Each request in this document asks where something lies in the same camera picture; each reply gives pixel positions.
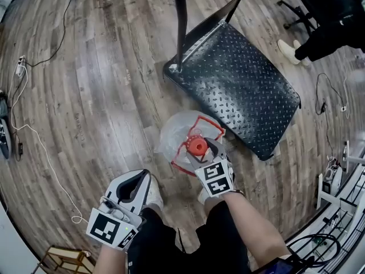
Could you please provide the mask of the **white table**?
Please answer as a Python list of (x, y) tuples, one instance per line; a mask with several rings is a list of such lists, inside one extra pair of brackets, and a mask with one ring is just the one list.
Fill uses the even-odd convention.
[[(349, 167), (350, 163), (354, 163), (356, 165), (360, 164), (362, 167), (365, 168), (365, 159), (362, 159), (362, 158), (359, 158), (359, 157), (354, 157), (354, 156), (350, 155), (350, 141), (346, 140), (344, 142), (344, 148), (343, 148), (343, 152), (342, 152), (342, 163), (340, 163), (340, 165), (342, 166), (343, 174), (348, 173), (348, 167)], [(324, 176), (325, 176), (325, 174), (319, 174), (318, 175), (317, 207), (316, 207), (316, 209), (320, 209), (321, 201), (325, 200), (325, 201), (327, 201), (331, 204), (334, 204), (338, 207), (340, 207), (342, 205), (342, 202), (344, 202), (346, 204), (345, 208), (347, 210), (349, 210), (351, 213), (354, 213), (355, 212), (355, 209), (354, 209), (355, 205), (352, 202), (342, 201), (341, 198), (337, 197), (337, 194), (339, 193), (340, 189), (339, 189), (338, 193), (335, 196), (330, 195), (330, 194), (325, 192), (325, 186), (323, 184), (323, 177)]]

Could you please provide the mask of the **person's left forearm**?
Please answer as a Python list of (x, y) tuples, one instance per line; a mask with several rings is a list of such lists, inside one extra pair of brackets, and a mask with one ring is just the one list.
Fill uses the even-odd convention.
[(127, 274), (126, 259), (124, 251), (103, 244), (92, 274)]

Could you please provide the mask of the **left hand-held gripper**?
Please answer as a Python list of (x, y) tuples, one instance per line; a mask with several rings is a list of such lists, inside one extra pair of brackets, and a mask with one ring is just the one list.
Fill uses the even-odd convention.
[(92, 209), (86, 234), (111, 248), (126, 250), (143, 224), (140, 211), (150, 184), (151, 175), (146, 169), (114, 178), (99, 207)]

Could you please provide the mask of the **person's white shoe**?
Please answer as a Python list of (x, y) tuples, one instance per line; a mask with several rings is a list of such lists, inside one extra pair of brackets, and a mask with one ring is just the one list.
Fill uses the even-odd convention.
[(209, 196), (207, 190), (205, 188), (202, 188), (202, 190), (198, 194), (197, 200), (202, 205), (205, 205), (210, 200), (210, 198), (211, 197)]
[(153, 204), (158, 206), (161, 211), (164, 208), (164, 202), (160, 193), (159, 184), (156, 178), (152, 175), (145, 205), (150, 206)]

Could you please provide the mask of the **clear water jug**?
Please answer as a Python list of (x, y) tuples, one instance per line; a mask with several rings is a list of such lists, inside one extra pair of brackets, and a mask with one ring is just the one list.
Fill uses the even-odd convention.
[(212, 117), (196, 110), (180, 111), (162, 127), (156, 151), (176, 169), (195, 176), (186, 153), (190, 152), (200, 160), (211, 160), (212, 153), (205, 138), (221, 143), (224, 135), (225, 129)]

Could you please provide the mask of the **white power strip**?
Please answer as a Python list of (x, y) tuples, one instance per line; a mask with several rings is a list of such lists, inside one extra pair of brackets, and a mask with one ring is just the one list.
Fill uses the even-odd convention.
[(18, 63), (17, 63), (17, 68), (15, 71), (15, 73), (18, 77), (20, 77), (20, 78), (22, 77), (22, 75), (25, 71), (25, 67), (26, 67), (26, 58), (23, 55), (19, 58)]

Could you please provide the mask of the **white grey device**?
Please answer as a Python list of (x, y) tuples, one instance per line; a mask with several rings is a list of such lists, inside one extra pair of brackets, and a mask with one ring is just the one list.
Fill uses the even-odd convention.
[(328, 164), (325, 170), (325, 176), (323, 177), (323, 184), (325, 186), (325, 192), (335, 196), (340, 189), (343, 170), (335, 157), (328, 156), (327, 160)]

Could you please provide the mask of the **person's right forearm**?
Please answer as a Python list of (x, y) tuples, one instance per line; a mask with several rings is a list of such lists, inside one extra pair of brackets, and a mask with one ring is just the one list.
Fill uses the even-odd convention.
[(244, 197), (237, 192), (223, 194), (234, 224), (244, 244), (259, 267), (277, 257), (290, 254), (284, 239), (275, 226), (265, 219)]

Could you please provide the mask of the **wooden stool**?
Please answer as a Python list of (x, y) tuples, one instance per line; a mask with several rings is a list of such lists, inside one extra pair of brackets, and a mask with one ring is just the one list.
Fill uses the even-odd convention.
[(50, 246), (31, 274), (93, 274), (95, 264), (90, 260), (91, 253), (85, 250)]

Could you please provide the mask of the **black chest-mounted device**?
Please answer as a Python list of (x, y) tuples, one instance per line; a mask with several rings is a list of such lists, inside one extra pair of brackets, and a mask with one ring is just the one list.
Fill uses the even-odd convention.
[(255, 270), (252, 274), (291, 274), (294, 268), (295, 266), (292, 262), (276, 258)]

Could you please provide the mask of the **grey black bag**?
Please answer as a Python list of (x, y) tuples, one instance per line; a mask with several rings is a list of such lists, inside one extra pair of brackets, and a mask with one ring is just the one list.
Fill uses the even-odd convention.
[(7, 125), (7, 116), (7, 98), (0, 89), (0, 152), (5, 159), (9, 159), (12, 153), (12, 141)]

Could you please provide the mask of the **person's right white shoe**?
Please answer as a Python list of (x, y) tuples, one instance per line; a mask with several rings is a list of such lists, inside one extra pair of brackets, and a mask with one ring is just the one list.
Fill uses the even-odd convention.
[(209, 196), (207, 190), (205, 188), (202, 188), (202, 190), (198, 194), (197, 200), (202, 205), (205, 205), (210, 200), (210, 198), (211, 197)]

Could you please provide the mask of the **person's left white shoe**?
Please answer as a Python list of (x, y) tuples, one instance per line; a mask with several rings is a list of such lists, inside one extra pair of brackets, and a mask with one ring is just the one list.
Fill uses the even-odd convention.
[(161, 211), (164, 208), (164, 202), (160, 193), (159, 184), (156, 178), (152, 175), (145, 205), (150, 206), (153, 204), (158, 206)]

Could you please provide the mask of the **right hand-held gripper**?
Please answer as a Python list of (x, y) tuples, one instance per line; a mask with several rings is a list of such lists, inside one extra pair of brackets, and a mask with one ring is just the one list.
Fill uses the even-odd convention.
[(186, 152), (186, 156), (208, 195), (218, 197), (234, 190), (233, 169), (227, 160), (224, 146), (212, 138), (204, 140), (212, 152), (212, 159), (202, 161), (189, 151)]

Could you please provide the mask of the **person's black shorts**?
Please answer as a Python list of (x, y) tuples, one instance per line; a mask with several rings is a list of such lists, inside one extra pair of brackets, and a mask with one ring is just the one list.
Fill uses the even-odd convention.
[(199, 248), (185, 253), (175, 245), (176, 231), (152, 209), (128, 248), (129, 274), (251, 274), (248, 253), (228, 206), (219, 202), (196, 234)]

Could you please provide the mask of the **black platform cart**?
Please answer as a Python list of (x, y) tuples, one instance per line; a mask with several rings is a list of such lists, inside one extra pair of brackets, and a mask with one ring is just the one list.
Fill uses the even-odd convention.
[(175, 0), (177, 53), (163, 74), (266, 161), (301, 101), (271, 61), (230, 24), (240, 2), (229, 1), (188, 31), (186, 0)]

